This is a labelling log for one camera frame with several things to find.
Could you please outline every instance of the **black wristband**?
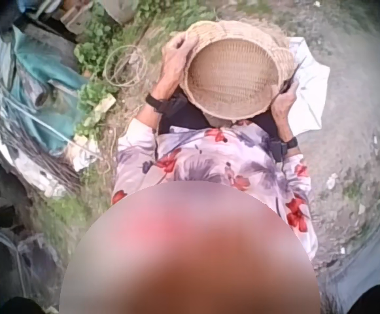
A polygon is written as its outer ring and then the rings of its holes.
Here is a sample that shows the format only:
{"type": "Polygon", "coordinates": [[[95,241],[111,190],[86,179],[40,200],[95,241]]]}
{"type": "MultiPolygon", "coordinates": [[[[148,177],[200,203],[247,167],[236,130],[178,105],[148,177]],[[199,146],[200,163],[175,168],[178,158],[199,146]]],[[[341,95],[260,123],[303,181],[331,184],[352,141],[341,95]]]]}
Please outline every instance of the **black wristband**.
{"type": "Polygon", "coordinates": [[[150,93],[146,96],[146,102],[153,108],[157,113],[164,114],[165,110],[168,108],[168,100],[159,100],[154,98],[150,93]]]}
{"type": "Polygon", "coordinates": [[[298,146],[297,138],[294,136],[291,140],[285,143],[287,146],[287,149],[291,149],[298,146]]]}

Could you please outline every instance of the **red flower print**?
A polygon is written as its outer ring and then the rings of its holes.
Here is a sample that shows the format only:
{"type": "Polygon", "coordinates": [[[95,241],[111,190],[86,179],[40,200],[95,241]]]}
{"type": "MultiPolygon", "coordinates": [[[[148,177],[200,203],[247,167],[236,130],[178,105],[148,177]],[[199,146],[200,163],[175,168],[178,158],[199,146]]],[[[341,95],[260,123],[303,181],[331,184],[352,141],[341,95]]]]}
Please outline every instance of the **red flower print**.
{"type": "Polygon", "coordinates": [[[237,126],[248,126],[249,124],[252,124],[252,121],[249,120],[239,120],[235,123],[237,126]]]}
{"type": "Polygon", "coordinates": [[[228,139],[225,138],[223,132],[220,129],[209,129],[204,133],[204,136],[214,136],[216,142],[228,142],[228,139]]]}
{"type": "Polygon", "coordinates": [[[232,186],[237,188],[239,191],[246,191],[250,186],[250,182],[248,178],[244,178],[241,175],[237,175],[233,180],[232,186]]]}
{"type": "Polygon", "coordinates": [[[112,197],[111,204],[114,205],[118,201],[122,200],[127,196],[127,193],[124,193],[123,190],[117,191],[116,194],[112,197]]]}
{"type": "Polygon", "coordinates": [[[294,172],[296,173],[296,175],[298,177],[308,177],[309,176],[309,173],[307,172],[307,167],[303,164],[298,164],[294,168],[294,172]]]}
{"type": "Polygon", "coordinates": [[[177,162],[177,154],[181,151],[181,148],[174,149],[170,154],[160,158],[155,165],[164,169],[165,173],[171,173],[174,170],[175,163],[177,162]]]}
{"type": "Polygon", "coordinates": [[[294,198],[290,203],[286,203],[287,208],[291,211],[291,213],[287,214],[287,222],[291,227],[298,227],[300,232],[307,232],[305,215],[300,210],[300,205],[303,204],[306,204],[306,202],[299,195],[294,194],[294,198]]]}
{"type": "Polygon", "coordinates": [[[242,177],[241,175],[236,175],[232,170],[229,163],[226,163],[226,167],[224,168],[224,174],[230,181],[230,186],[233,188],[237,188],[239,191],[246,191],[250,186],[250,182],[248,178],[242,177]]]}

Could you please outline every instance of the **hand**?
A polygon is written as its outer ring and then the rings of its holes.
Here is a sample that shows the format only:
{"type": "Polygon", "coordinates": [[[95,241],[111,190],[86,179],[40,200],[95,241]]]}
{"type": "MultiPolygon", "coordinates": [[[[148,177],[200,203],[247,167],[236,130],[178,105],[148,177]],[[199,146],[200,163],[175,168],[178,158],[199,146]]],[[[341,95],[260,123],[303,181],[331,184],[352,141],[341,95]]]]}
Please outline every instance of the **hand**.
{"type": "Polygon", "coordinates": [[[182,32],[174,36],[162,49],[162,68],[158,83],[152,90],[156,99],[169,99],[184,76],[188,55],[197,45],[198,37],[182,32]]]}
{"type": "MultiPolygon", "coordinates": [[[[288,119],[288,113],[292,108],[294,102],[297,100],[296,90],[299,86],[299,82],[294,81],[292,86],[284,94],[278,95],[274,102],[271,104],[271,113],[273,115],[276,125],[285,124],[288,119]]],[[[278,94],[276,86],[272,86],[273,95],[278,94]]]]}

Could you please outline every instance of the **white cloth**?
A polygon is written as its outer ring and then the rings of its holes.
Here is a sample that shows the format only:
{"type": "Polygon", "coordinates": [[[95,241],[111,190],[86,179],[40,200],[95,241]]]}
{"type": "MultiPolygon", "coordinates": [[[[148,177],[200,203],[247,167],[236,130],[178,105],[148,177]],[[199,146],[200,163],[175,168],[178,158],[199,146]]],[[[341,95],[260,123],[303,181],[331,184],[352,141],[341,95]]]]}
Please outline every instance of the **white cloth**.
{"type": "Polygon", "coordinates": [[[288,123],[293,134],[297,136],[309,130],[322,128],[330,69],[314,59],[303,37],[290,38],[290,51],[297,63],[304,59],[295,76],[300,83],[297,101],[288,115],[288,123]]]}

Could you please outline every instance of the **dirt ground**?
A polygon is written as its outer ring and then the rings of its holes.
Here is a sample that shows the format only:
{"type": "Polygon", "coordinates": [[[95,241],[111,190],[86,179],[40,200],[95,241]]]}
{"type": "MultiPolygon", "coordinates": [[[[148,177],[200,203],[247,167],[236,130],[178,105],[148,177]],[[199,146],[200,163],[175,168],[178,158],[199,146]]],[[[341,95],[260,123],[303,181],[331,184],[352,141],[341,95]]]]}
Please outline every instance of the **dirt ground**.
{"type": "MultiPolygon", "coordinates": [[[[287,32],[305,37],[312,54],[330,67],[322,129],[298,139],[312,177],[311,207],[319,250],[313,265],[317,273],[342,266],[380,225],[380,6],[376,1],[211,0],[218,18],[265,18],[287,32]],[[328,189],[327,180],[336,183],[328,189]]],[[[114,178],[115,141],[143,103],[158,78],[159,52],[165,42],[150,27],[139,47],[148,60],[140,84],[125,90],[107,119],[102,153],[111,164],[97,164],[89,176],[84,198],[92,219],[106,209],[114,178]]],[[[68,232],[68,255],[85,228],[68,232]]]]}

